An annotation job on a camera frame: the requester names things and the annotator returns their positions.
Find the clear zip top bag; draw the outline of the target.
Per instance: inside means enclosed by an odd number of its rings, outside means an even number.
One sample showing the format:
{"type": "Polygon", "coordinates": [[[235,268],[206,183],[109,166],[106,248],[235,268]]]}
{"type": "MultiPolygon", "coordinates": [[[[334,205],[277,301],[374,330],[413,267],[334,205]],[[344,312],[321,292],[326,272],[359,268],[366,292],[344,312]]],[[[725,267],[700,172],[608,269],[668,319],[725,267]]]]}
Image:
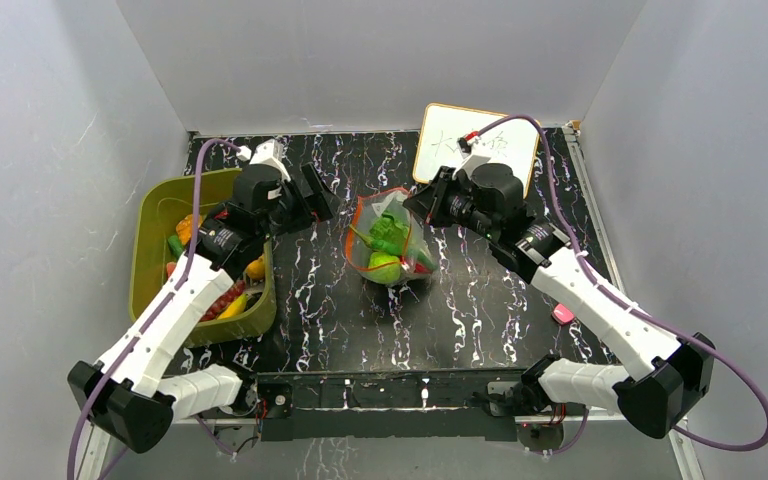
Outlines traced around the clear zip top bag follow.
{"type": "Polygon", "coordinates": [[[438,269],[422,225],[403,205],[409,192],[389,189],[357,201],[344,254],[365,280],[392,287],[431,277],[438,269]]]}

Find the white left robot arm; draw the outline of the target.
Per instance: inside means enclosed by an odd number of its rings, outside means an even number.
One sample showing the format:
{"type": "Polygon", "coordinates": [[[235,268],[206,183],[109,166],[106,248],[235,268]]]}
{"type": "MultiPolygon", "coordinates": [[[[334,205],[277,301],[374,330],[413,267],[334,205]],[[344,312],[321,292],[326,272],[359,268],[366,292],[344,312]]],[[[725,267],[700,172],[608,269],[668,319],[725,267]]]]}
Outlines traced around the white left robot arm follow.
{"type": "Polygon", "coordinates": [[[230,197],[206,214],[171,278],[127,332],[95,363],[77,362],[67,382],[81,415],[135,453],[159,443],[177,420],[225,407],[254,411],[257,387],[233,370],[211,366],[165,378],[168,365],[208,309],[239,281],[267,241],[330,220],[333,192],[311,163],[305,189],[280,168],[250,162],[230,197]]]}

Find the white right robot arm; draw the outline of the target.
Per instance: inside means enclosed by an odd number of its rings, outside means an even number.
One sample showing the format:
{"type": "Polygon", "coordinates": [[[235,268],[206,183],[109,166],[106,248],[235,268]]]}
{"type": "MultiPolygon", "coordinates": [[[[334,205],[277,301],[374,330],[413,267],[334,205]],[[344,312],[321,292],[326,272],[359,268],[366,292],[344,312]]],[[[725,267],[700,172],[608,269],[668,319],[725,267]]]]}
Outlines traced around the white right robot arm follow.
{"type": "Polygon", "coordinates": [[[614,302],[613,286],[570,238],[529,213],[524,186],[509,166],[490,163],[471,173],[442,167],[403,205],[432,227],[459,225],[483,237],[503,267],[570,310],[619,360],[595,365],[546,355],[509,390],[484,395],[492,406],[516,414],[547,414],[566,403],[598,407],[660,439],[707,393],[709,340],[702,334],[679,340],[635,317],[627,298],[614,302]]]}

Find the green chili pepper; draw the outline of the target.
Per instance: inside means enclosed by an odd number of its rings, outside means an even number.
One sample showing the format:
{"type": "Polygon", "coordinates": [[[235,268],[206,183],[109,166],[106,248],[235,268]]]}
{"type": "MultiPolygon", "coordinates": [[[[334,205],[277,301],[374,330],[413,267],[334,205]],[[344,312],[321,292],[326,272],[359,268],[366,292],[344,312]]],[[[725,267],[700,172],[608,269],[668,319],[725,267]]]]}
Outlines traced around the green chili pepper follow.
{"type": "Polygon", "coordinates": [[[402,247],[386,240],[376,239],[370,235],[360,232],[354,225],[349,226],[350,230],[364,243],[370,250],[382,252],[396,257],[403,256],[402,247]]]}

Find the light green round fruit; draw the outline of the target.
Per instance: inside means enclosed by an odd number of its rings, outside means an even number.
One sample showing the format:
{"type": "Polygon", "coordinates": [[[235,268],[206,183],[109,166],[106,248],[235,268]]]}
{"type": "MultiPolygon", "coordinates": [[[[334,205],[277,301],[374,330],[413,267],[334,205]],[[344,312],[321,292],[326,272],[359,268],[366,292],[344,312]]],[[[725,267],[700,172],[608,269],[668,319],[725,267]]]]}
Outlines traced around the light green round fruit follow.
{"type": "Polygon", "coordinates": [[[401,279],[402,266],[398,256],[373,251],[369,257],[366,278],[380,285],[395,284],[401,279]]]}

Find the green lettuce head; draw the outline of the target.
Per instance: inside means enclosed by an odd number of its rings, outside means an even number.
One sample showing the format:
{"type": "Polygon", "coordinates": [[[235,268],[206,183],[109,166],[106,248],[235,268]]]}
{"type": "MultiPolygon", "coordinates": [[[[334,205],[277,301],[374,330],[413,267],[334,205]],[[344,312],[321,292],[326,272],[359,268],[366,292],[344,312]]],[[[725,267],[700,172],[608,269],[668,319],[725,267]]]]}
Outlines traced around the green lettuce head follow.
{"type": "Polygon", "coordinates": [[[403,256],[399,258],[403,263],[421,262],[433,271],[437,269],[437,264],[416,244],[413,228],[390,212],[385,211],[373,222],[368,235],[401,246],[403,256]]]}

